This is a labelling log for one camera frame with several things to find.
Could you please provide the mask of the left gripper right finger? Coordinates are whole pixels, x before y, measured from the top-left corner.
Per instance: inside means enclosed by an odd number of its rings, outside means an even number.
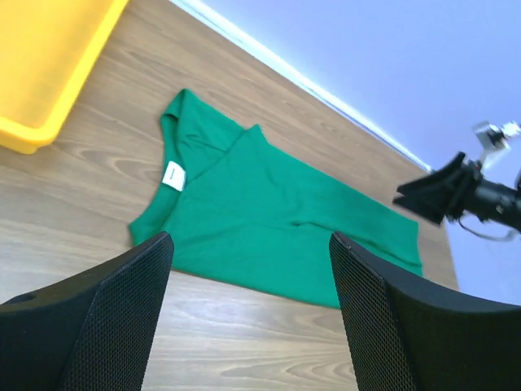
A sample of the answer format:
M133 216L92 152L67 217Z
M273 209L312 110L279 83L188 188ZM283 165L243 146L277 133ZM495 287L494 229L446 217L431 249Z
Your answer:
M520 308L457 292L339 232L329 243L360 390L518 390Z

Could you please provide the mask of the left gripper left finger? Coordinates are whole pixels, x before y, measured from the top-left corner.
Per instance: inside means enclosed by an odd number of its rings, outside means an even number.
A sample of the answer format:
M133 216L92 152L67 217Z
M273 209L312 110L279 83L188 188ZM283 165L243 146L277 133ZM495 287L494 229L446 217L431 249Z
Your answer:
M173 259L166 232L1 305L3 390L139 390Z

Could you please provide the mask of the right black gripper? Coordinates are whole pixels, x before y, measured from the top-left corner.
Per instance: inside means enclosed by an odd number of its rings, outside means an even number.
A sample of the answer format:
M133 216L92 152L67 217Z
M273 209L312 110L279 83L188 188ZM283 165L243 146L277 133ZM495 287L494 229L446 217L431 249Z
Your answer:
M458 152L443 168L398 186L396 191L401 195L395 197L392 203L436 225L441 224L444 217L458 220L466 210L467 199L484 177L483 164L479 160L463 163L465 157L464 152ZM450 196L444 192L417 192L451 183L454 191L450 201Z

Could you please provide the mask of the green t shirt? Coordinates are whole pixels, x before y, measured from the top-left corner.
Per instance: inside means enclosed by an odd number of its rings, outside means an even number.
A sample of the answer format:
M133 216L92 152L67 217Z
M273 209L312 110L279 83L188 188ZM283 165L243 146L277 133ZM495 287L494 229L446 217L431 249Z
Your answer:
M329 240L338 231L422 273L415 221L279 150L259 126L184 89L160 128L162 179L129 232L134 244L169 233L176 270L337 308Z

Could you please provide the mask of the yellow plastic tray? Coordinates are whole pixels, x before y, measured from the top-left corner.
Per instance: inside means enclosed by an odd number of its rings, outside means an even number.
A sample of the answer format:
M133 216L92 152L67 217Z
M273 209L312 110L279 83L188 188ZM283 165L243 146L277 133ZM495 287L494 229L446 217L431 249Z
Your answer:
M1 3L1 144L51 144L115 28L125 1Z

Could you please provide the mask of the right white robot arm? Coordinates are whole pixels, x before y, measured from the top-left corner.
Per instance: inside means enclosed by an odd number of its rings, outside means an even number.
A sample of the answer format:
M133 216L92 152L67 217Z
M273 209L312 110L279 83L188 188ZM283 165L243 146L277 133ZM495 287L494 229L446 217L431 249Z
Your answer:
M392 203L436 225L464 213L520 230L520 188L490 182L481 165L459 152L447 165L397 187Z

